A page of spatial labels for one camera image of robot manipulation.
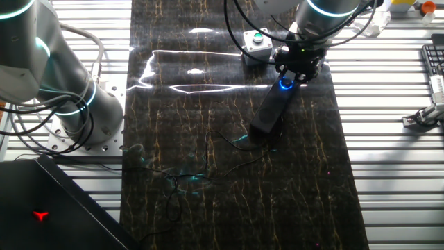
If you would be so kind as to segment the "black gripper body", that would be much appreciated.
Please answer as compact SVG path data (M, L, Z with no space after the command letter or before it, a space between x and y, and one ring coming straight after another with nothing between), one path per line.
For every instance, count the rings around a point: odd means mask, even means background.
M294 79L295 73L306 75L306 83L316 78L322 69L322 64L327 53L326 48L305 47L298 44L286 44L279 46L273 59L278 73L284 69L287 74L291 72Z

